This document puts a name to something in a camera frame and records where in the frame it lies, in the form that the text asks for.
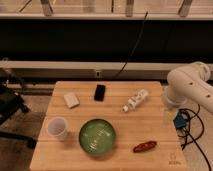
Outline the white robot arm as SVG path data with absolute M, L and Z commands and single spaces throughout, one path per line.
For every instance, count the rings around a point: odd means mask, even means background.
M 207 83 L 211 72 L 207 64 L 193 62 L 171 70 L 162 100 L 168 108 L 179 108 L 188 99 L 213 114 L 213 86 Z

